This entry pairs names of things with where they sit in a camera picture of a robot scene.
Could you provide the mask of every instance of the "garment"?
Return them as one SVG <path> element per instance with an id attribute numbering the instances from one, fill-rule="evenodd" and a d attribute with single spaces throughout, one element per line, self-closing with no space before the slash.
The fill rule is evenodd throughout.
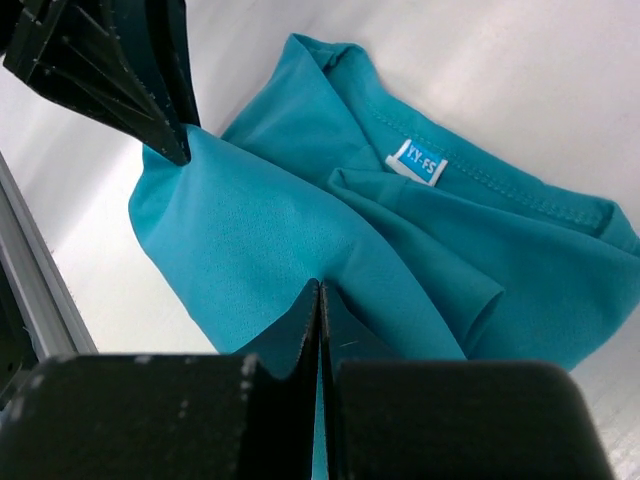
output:
<path id="1" fill-rule="evenodd" d="M 546 185 L 429 121 L 355 45 L 292 36 L 222 138 L 188 130 L 186 167 L 145 148 L 130 215 L 222 352 L 311 277 L 404 357 L 566 368 L 640 297 L 640 241 L 614 202 Z M 431 185 L 389 163 L 409 141 Z"/>

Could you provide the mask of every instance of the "white table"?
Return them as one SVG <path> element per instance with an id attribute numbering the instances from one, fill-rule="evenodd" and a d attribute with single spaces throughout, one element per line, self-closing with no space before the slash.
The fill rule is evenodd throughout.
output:
<path id="1" fill-rule="evenodd" d="M 365 46 L 427 116 L 640 228 L 640 3 L 187 0 L 203 126 L 219 133 L 287 35 Z M 133 237 L 140 145 L 0 71 L 0 148 L 99 349 L 212 351 Z M 640 478 L 640 313 L 574 372 L 621 479 Z"/>

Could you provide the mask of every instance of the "clothing label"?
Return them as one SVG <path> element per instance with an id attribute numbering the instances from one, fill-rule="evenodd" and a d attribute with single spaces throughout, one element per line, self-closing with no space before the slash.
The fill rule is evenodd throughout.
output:
<path id="1" fill-rule="evenodd" d="M 448 162 L 442 156 L 409 139 L 395 155 L 388 156 L 385 163 L 394 172 L 433 187 Z"/>

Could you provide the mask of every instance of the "stitching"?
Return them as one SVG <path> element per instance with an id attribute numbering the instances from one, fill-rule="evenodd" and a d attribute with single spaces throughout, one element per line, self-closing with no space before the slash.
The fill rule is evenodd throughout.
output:
<path id="1" fill-rule="evenodd" d="M 398 133 L 405 135 L 407 137 L 415 137 L 424 143 L 426 146 L 430 147 L 437 153 L 444 155 L 448 160 L 454 160 L 451 164 L 460 172 L 464 173 L 468 177 L 474 179 L 475 181 L 481 183 L 485 187 L 490 190 L 503 195 L 504 197 L 512 200 L 520 205 L 531 208 L 537 212 L 543 213 L 545 215 L 558 218 L 560 220 L 570 221 L 577 225 L 584 225 L 588 227 L 592 227 L 594 229 L 598 228 L 600 222 L 602 220 L 601 215 L 589 212 L 578 211 L 572 208 L 552 204 L 546 199 L 540 199 L 534 197 L 531 194 L 518 191 L 516 188 L 512 187 L 508 183 L 504 181 L 497 180 L 491 175 L 483 172 L 476 166 L 471 166 L 466 160 L 460 158 L 458 155 L 453 154 L 452 152 L 448 152 L 441 148 L 438 145 L 435 145 L 433 142 L 427 140 L 416 132 L 413 132 L 412 129 L 403 125 L 397 121 L 391 121 L 388 117 L 384 116 L 380 113 L 374 105 L 372 105 L 369 101 L 366 101 L 366 105 L 371 110 L 372 115 L 380 122 L 385 125 L 393 128 Z"/>

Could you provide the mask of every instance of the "gray metal bar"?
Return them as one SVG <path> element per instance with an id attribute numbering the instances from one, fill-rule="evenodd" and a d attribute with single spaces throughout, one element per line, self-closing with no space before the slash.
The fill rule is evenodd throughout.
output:
<path id="1" fill-rule="evenodd" d="M 2 154 L 0 262 L 39 360 L 97 352 Z"/>

